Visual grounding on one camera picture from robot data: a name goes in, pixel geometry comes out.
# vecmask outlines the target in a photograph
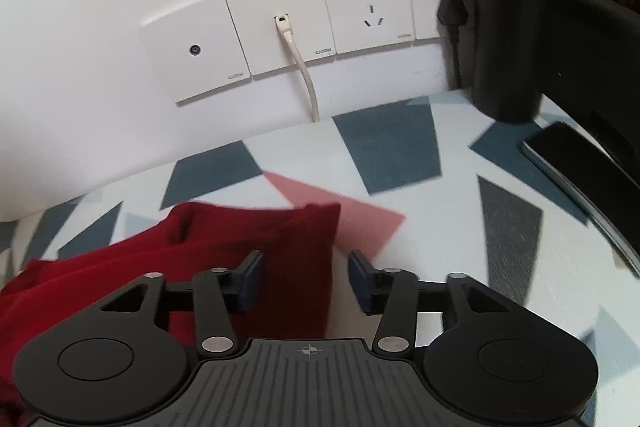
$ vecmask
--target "blue triangle pattern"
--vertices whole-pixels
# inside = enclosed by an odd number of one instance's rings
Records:
[[[31,259],[40,259],[43,256],[53,238],[56,237],[81,200],[82,196],[57,204],[44,211],[22,260],[23,268]]]
[[[0,223],[0,251],[11,246],[17,221]]]
[[[58,259],[69,259],[98,248],[107,247],[111,242],[121,206],[122,203],[114,206],[60,248]]]
[[[429,105],[429,97],[419,96],[418,98],[412,98],[406,105]]]
[[[369,194],[440,176],[430,105],[387,103],[334,116]]]
[[[176,162],[160,208],[189,201],[261,174],[262,170],[241,141],[188,156]]]

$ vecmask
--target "white wall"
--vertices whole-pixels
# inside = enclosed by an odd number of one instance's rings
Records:
[[[308,120],[296,73],[176,107],[136,37],[191,0],[0,0],[0,221]],[[446,88],[437,42],[312,70],[325,116]]]

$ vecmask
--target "crosshair logo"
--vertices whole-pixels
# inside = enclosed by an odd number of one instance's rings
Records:
[[[305,346],[302,349],[299,349],[299,351],[302,351],[306,356],[310,357],[311,355],[316,354],[318,351],[322,351],[322,349],[318,349],[317,347],[314,347],[311,344],[309,344],[308,346]]]

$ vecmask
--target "round black disc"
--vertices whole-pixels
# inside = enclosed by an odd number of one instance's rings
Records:
[[[507,425],[547,425],[579,415],[598,369],[589,349],[545,321],[479,314],[428,347],[424,374],[466,416]]]
[[[77,380],[108,380],[126,371],[133,350],[113,339],[87,339],[68,346],[58,359],[60,369]]]
[[[168,400],[189,372],[184,348],[135,315],[61,323],[26,344],[14,382],[30,409],[67,424],[103,425]]]

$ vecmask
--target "black power cord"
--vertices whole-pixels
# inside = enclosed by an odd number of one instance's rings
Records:
[[[456,76],[458,89],[462,87],[460,77],[460,26],[464,26],[469,20],[469,12],[466,11],[463,0],[440,0],[438,6],[438,22],[447,27],[451,51],[453,55],[453,71]]]

